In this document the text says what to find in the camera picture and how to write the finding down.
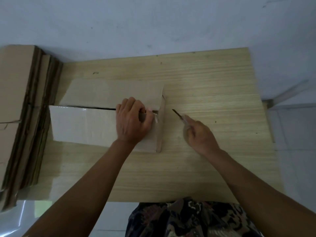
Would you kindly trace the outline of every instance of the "wood grain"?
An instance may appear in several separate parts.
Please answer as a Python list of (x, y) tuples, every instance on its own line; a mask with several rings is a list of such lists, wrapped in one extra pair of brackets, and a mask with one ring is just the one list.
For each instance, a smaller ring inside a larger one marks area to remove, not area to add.
[[(132, 153), (109, 201), (164, 202), (192, 196), (237, 203), (217, 171), (184, 141), (183, 123), (172, 109), (208, 125), (222, 149), (283, 191), (247, 48), (66, 63), (56, 103), (75, 78), (165, 83), (162, 151)], [(55, 142), (50, 131), (39, 183), (22, 191), (20, 198), (58, 199), (105, 151), (103, 147)]]

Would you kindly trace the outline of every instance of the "white wall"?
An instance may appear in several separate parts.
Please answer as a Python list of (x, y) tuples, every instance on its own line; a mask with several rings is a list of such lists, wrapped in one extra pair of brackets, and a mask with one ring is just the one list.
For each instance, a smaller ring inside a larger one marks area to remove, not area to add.
[(251, 47), (260, 94), (315, 74), (316, 0), (0, 0), (0, 46), (62, 61)]

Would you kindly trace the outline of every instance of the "forearm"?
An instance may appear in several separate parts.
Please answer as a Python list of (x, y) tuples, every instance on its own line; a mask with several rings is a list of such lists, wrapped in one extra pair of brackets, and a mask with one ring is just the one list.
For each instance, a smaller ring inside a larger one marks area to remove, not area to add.
[(265, 236), (304, 236), (315, 231), (313, 212), (269, 186), (226, 152), (208, 159)]
[(34, 223), (26, 235), (88, 236), (133, 147), (115, 141), (105, 155)]

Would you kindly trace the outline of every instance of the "person's left arm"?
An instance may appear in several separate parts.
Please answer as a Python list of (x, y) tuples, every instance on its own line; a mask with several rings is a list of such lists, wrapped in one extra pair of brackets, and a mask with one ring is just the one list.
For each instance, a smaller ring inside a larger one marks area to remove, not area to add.
[(153, 114), (138, 119), (145, 107), (133, 97), (116, 108), (118, 139), (97, 163), (24, 236), (89, 236), (110, 195), (119, 171), (135, 145), (151, 128)]

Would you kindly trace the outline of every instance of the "floor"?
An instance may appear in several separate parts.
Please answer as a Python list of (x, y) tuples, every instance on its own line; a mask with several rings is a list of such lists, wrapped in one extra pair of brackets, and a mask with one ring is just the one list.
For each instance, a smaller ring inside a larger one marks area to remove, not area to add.
[[(286, 194), (316, 212), (316, 107), (268, 111)], [(138, 203), (108, 202), (90, 237), (123, 237)], [(0, 237), (18, 237), (36, 221), (34, 201), (0, 214)]]

